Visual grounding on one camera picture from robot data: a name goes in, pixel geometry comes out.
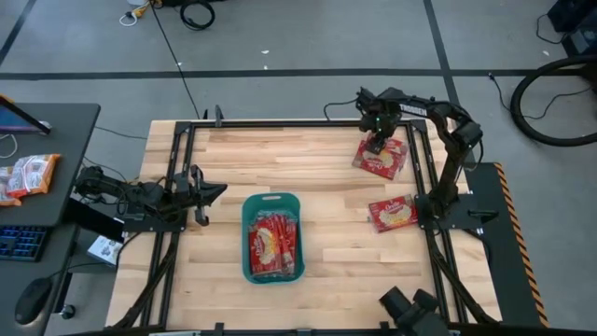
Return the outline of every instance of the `laptop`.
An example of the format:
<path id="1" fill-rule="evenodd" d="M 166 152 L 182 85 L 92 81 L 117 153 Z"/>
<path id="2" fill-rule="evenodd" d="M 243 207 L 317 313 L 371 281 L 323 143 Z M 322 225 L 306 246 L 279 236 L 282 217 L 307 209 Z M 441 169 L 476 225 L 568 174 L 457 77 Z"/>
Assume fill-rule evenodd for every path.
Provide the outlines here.
<path id="1" fill-rule="evenodd" d="M 49 134 L 49 123 L 39 121 L 0 95 L 0 134 Z"/>

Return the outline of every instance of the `computer mouse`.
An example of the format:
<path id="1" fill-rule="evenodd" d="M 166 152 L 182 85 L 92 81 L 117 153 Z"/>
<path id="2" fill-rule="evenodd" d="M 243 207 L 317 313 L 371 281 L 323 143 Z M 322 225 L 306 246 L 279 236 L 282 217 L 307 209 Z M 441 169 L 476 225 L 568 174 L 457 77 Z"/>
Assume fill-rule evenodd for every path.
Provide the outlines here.
<path id="1" fill-rule="evenodd" d="M 33 322 L 46 305 L 51 290 L 52 281 L 49 278 L 39 278 L 32 281 L 17 301 L 15 321 L 20 325 Z"/>

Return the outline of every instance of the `black desk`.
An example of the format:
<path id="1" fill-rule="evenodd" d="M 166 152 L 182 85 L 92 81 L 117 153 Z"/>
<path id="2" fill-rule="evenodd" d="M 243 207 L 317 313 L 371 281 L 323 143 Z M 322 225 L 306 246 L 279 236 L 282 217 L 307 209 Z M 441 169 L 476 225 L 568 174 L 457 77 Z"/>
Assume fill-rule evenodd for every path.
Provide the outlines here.
<path id="1" fill-rule="evenodd" d="M 100 112 L 92 104 L 19 104 L 33 117 L 52 125 L 50 135 L 16 135 L 19 150 L 10 159 L 0 160 L 1 166 L 12 165 L 18 158 L 33 154 L 59 153 L 48 194 L 23 198 L 21 207 L 0 208 L 0 225 L 55 226 L 39 262 L 0 260 L 0 333 L 9 335 L 43 335 L 49 315 L 62 288 L 65 272 L 56 274 L 48 302 L 43 312 L 31 324 L 21 326 L 14 321 L 14 308 L 22 291 L 36 278 L 64 270 L 74 250 L 78 227 L 63 223 L 62 215 L 69 204 L 70 193 L 78 167 L 90 141 L 93 126 Z M 12 142 L 0 142 L 0 152 L 12 149 Z"/>

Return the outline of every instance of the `wooden table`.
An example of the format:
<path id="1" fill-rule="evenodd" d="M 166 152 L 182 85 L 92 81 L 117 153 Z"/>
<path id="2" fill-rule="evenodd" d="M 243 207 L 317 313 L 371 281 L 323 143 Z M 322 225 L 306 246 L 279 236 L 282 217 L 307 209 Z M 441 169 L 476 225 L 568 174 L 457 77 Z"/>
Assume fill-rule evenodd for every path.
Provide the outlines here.
<path id="1" fill-rule="evenodd" d="M 174 124 L 152 122 L 142 180 L 165 175 Z M 446 153 L 435 127 L 428 127 L 441 172 Z M 340 127 L 197 131 L 192 163 L 206 181 L 229 188 L 207 208 L 208 227 L 189 218 L 181 235 L 168 329 L 213 329 L 216 322 L 226 329 L 374 329 L 390 320 L 378 299 L 391 287 L 409 298 L 418 288 L 434 293 L 423 231 L 415 226 L 377 234 L 367 222 L 369 203 L 416 193 L 410 158 L 395 181 L 356 169 L 351 162 L 363 137 L 357 128 Z M 395 138 L 406 141 L 404 128 Z M 424 162 L 418 135 L 416 141 Z M 428 191 L 425 168 L 423 175 Z M 467 189 L 464 175 L 459 189 Z M 300 199 L 306 271 L 295 284 L 256 286 L 243 278 L 241 207 L 248 196 L 271 191 L 290 191 Z M 451 240 L 463 283 L 499 319 L 482 243 L 459 231 Z M 153 242 L 154 234 L 144 233 L 123 251 L 106 325 L 124 315 L 146 284 Z M 445 278 L 444 286 L 455 320 Z M 161 290 L 156 293 L 153 322 Z"/>

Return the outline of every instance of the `keyboard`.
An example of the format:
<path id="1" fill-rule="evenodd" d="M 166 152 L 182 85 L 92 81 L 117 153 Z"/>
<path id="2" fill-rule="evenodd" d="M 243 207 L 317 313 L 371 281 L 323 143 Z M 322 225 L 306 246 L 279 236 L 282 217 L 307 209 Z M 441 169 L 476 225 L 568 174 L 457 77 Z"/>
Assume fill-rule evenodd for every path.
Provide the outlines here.
<path id="1" fill-rule="evenodd" d="M 0 260 L 39 261 L 48 236 L 49 228 L 0 227 Z"/>

